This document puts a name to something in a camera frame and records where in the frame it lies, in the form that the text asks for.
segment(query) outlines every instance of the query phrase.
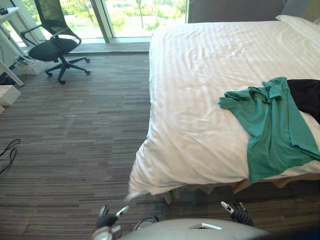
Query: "chair seat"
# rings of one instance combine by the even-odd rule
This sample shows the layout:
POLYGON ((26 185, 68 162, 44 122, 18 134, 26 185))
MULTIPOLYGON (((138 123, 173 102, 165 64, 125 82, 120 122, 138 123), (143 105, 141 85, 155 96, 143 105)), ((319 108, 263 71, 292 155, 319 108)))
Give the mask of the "chair seat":
POLYGON ((46 40, 39 45, 33 47, 29 51, 29 56, 45 62, 51 62, 58 59, 63 54, 67 54, 78 46, 77 42, 72 39, 66 38, 55 38, 54 40, 46 40), (63 49, 59 48, 53 43, 53 41, 62 46, 63 49))

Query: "window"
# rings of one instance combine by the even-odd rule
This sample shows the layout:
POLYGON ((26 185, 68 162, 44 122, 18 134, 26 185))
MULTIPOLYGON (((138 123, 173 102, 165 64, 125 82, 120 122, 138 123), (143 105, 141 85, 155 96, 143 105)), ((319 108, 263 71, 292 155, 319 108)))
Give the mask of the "window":
POLYGON ((15 30, 13 29, 13 27, 6 21, 3 23, 5 29, 7 29, 7 31, 10 33, 10 38, 13 38, 13 40, 16 43, 21 43, 19 44, 20 47, 25 47, 26 45, 23 43, 21 37, 15 32, 15 30))
MULTIPOLYGON (((20 7, 30 26, 41 23, 34 0, 12 1, 20 7)), ((186 23, 187 1, 60 0, 60 3, 67 25, 81 39, 108 42, 108 38, 150 37, 159 27, 186 23)), ((51 36, 43 28, 35 34, 40 41, 51 36)))

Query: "green t-shirt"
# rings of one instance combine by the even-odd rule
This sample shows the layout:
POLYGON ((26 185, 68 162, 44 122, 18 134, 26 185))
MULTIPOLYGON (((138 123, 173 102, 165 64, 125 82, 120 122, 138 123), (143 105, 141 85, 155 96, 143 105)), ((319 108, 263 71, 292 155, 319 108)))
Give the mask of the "green t-shirt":
POLYGON ((320 161, 316 141, 290 94, 287 79, 277 77, 262 84, 264 87, 228 91, 219 103, 250 135, 247 161, 251 183, 320 161))

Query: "bed skirt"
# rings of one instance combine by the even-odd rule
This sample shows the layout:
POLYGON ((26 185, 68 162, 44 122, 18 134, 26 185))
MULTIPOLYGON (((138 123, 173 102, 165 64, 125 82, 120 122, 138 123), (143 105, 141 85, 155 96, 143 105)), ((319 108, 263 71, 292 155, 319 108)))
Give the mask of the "bed skirt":
MULTIPOLYGON (((283 188, 288 183, 299 181, 299 180, 319 180, 320 173, 307 173, 298 176, 291 176, 291 177, 283 177, 283 178, 276 178, 276 179, 264 179, 259 181, 259 183, 273 183, 277 188, 283 188)), ((187 184, 171 191, 167 191, 161 194, 155 195, 157 199, 164 199, 165 202, 169 205, 174 199, 179 199, 182 192, 185 189, 188 190, 196 190, 200 189, 206 194, 210 194, 215 188, 222 187, 222 186, 231 186, 233 194, 240 192, 243 189, 246 189, 251 185, 249 179, 244 179, 242 181, 237 182, 228 182, 228 183, 212 183, 212 184, 187 184)))

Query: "white bedsheet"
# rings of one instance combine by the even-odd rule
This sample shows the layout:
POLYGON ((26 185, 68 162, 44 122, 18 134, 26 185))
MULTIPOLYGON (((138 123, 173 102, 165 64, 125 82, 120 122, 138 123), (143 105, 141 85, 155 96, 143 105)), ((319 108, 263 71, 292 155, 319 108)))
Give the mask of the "white bedsheet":
MULTIPOLYGON (((219 108, 219 97, 275 77, 320 79, 315 41, 283 21, 194 23, 156 31, 149 52, 149 129, 136 153, 128 198, 248 179, 249 135, 230 111, 219 108)), ((320 125, 301 114, 319 147, 320 125)), ((305 173, 320 173, 320 162, 270 179, 305 173)))

